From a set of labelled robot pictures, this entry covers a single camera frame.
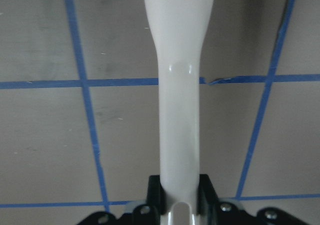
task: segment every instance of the metal screw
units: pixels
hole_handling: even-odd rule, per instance
[[[226,202],[222,203],[222,204],[220,205],[220,208],[221,208],[221,210],[224,211],[224,212],[230,212],[230,211],[232,210],[231,204],[230,204],[230,203],[226,203]]]
[[[264,213],[265,217],[267,219],[270,219],[270,220],[275,220],[277,219],[278,215],[275,211],[272,211],[272,210],[268,210]]]
[[[140,214],[143,215],[143,214],[148,214],[150,213],[150,207],[149,206],[143,206],[141,209],[140,209]]]
[[[106,224],[109,221],[109,216],[106,214],[98,219],[98,224]]]

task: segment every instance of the white plastic object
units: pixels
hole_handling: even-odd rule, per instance
[[[172,224],[187,203],[196,224],[199,184],[199,66],[213,0],[144,0],[159,77],[160,181]]]

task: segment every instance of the vertical blue tape strip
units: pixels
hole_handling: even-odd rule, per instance
[[[90,129],[90,137],[92,142],[92,148],[93,148],[93,154],[94,154],[95,166],[96,166],[98,180],[99,180],[101,196],[102,196],[105,209],[109,211],[109,200],[108,200],[107,188],[105,184],[105,176],[104,176],[103,168],[100,162],[100,147],[98,143],[98,136],[97,136],[94,112],[92,107],[92,101],[90,96],[90,89],[88,86],[85,60],[83,56],[81,39],[79,35],[79,30],[78,30],[75,4],[74,4],[74,0],[64,0],[64,2],[65,2],[65,8],[66,8],[66,13],[67,13],[68,22],[69,22],[69,29],[71,33],[74,56],[75,56],[79,78],[82,86],[84,106],[85,106],[86,116],[88,120],[88,126]]]
[[[244,166],[242,169],[240,181],[239,181],[238,188],[236,191],[236,195],[235,195],[236,199],[241,198],[243,190],[244,190],[244,186],[245,186],[248,171],[250,168],[251,160],[252,160],[255,148],[256,148],[256,143],[258,140],[261,124],[263,122],[265,111],[267,108],[268,99],[269,99],[271,88],[272,88],[272,83],[275,80],[276,71],[277,71],[277,67],[278,67],[278,63],[279,63],[279,58],[280,58],[282,47],[283,47],[283,44],[285,41],[290,17],[291,17],[293,8],[294,8],[294,3],[295,3],[295,0],[287,0],[286,6],[285,6],[284,16],[282,18],[281,25],[278,30],[278,35],[277,35],[274,50],[272,53],[269,71],[268,71],[267,77],[265,79],[264,91],[263,91],[262,98],[260,101],[258,113],[257,113],[256,119],[255,119],[255,124],[254,124],[253,132],[251,135],[250,144],[248,147],[246,158],[244,161]]]

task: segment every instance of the gray floor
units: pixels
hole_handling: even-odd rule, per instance
[[[266,76],[285,2],[215,0],[200,75]],[[159,173],[157,60],[144,1],[74,0],[77,19],[71,5],[0,0],[4,225],[74,225],[104,207],[118,216]],[[314,76],[272,85],[237,197],[252,214],[277,206],[319,224],[319,23],[320,0],[295,1],[276,74]],[[239,192],[264,86],[200,85],[201,172],[220,197]]]

